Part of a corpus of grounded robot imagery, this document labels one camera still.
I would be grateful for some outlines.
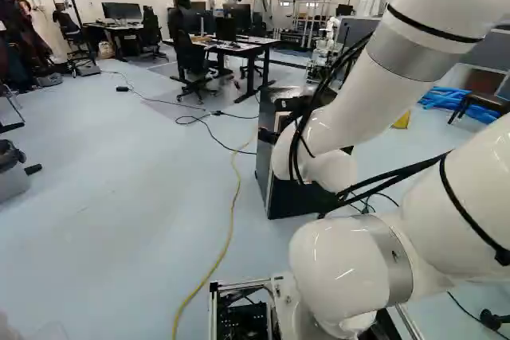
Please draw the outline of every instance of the black desk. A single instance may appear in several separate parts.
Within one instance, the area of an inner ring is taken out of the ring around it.
[[[174,45],[174,41],[172,39],[165,39],[163,40],[163,43],[166,45]],[[234,101],[234,103],[238,104],[249,97],[255,95],[261,88],[267,87],[270,84],[273,84],[274,81],[269,82],[269,47],[265,47],[263,45],[256,45],[239,41],[238,44],[240,45],[239,48],[230,46],[229,42],[223,42],[223,41],[213,41],[213,42],[207,42],[207,41],[194,41],[194,45],[199,45],[204,47],[205,49],[208,49],[209,52],[216,53],[218,55],[218,72],[219,76],[224,76],[226,74],[232,73],[229,69],[225,68],[225,55],[226,56],[235,56],[235,57],[243,57],[248,59],[248,73],[247,73],[247,89],[246,93]],[[263,81],[262,85],[255,89],[253,86],[253,74],[255,72],[255,60],[257,59],[257,56],[261,55],[262,53],[266,53],[268,57],[268,63],[267,65],[264,65],[264,75],[263,75]]]
[[[101,23],[84,23],[83,26],[88,29],[102,29],[115,50],[115,58],[120,61],[127,61],[124,57],[120,39],[128,35],[136,35],[138,37],[139,31],[143,29],[142,24],[108,25]]]
[[[273,85],[276,81],[269,80],[269,62],[271,55],[271,48],[278,44],[278,39],[270,39],[268,37],[254,37],[254,36],[245,36],[245,35],[237,35],[237,41],[245,42],[254,45],[260,45],[264,47],[264,72],[262,73],[262,85],[264,87],[268,87],[269,85]]]

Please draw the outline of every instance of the bag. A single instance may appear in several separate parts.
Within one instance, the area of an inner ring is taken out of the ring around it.
[[[111,59],[115,56],[113,48],[107,41],[101,41],[99,43],[99,58],[100,59]]]

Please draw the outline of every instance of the yellow object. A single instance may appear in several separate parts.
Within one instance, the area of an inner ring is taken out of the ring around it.
[[[226,242],[223,245],[223,249],[220,252],[220,255],[216,259],[216,263],[214,263],[214,266],[206,273],[206,275],[202,278],[200,284],[191,292],[181,303],[179,306],[177,313],[175,314],[174,318],[174,326],[172,327],[172,340],[176,340],[177,338],[177,328],[179,327],[179,320],[181,318],[182,312],[184,311],[184,308],[190,303],[190,301],[198,294],[198,292],[204,287],[204,285],[207,283],[207,280],[213,275],[213,273],[216,271],[216,268],[220,265],[223,258],[226,255],[227,250],[230,246],[230,241],[232,240],[233,235],[233,209],[236,205],[237,197],[239,196],[239,193],[241,192],[241,174],[239,173],[239,170],[236,167],[236,156],[239,154],[239,150],[243,150],[245,147],[247,147],[255,138],[255,135],[252,136],[252,138],[249,139],[247,143],[239,147],[236,151],[232,153],[232,158],[230,160],[230,163],[232,164],[233,171],[236,172],[237,176],[237,186],[236,186],[236,192],[233,195],[232,203],[230,205],[230,223],[229,223],[229,232],[227,234]]]
[[[401,118],[397,120],[396,123],[391,125],[395,129],[407,129],[409,126],[409,119],[411,117],[411,111],[407,111]]]

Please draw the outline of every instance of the robotic arm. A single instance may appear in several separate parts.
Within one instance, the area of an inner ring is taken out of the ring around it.
[[[339,148],[390,126],[505,14],[507,0],[394,0],[337,98],[312,113],[298,147],[300,172],[326,190],[355,183]],[[289,179],[287,127],[273,150]],[[378,309],[464,280],[510,276],[510,116],[435,165],[382,215],[315,221],[290,244],[304,303],[332,336],[355,338]]]

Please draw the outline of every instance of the grey floor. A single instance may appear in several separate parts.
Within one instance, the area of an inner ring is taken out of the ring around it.
[[[176,66],[154,68],[158,64],[102,61],[100,66],[123,73],[147,98],[174,101],[180,84],[167,76]],[[229,61],[231,68],[239,64]],[[292,85],[304,74],[272,65],[271,77]],[[204,126],[175,124],[176,117],[198,111],[115,92],[123,84],[121,76],[104,72],[23,95],[26,127],[2,136],[23,149],[30,163],[44,166],[27,193],[0,205],[0,311],[23,334],[50,323],[65,328],[72,340],[169,338],[177,306],[226,238],[236,183],[229,152]],[[237,91],[223,87],[223,96],[206,99],[207,109],[257,114],[253,97],[232,105]],[[5,100],[0,116],[15,120]],[[452,149],[482,128],[469,118],[450,126],[448,117],[446,111],[416,107],[409,129],[388,130],[356,147],[360,179]],[[232,147],[257,128],[255,119],[207,121]],[[247,150],[255,150],[254,141]],[[232,282],[287,270],[289,239],[314,219],[268,221],[253,176],[254,156],[239,155],[237,164],[242,187],[234,237],[214,274]],[[388,194],[399,199],[408,186],[402,183]],[[372,203],[379,211],[392,209],[384,200]],[[454,292],[471,312],[490,307],[510,313],[506,287],[463,286]],[[446,295],[411,303],[409,309],[427,339],[498,338]],[[206,339],[206,327],[201,291],[185,311],[178,338]]]

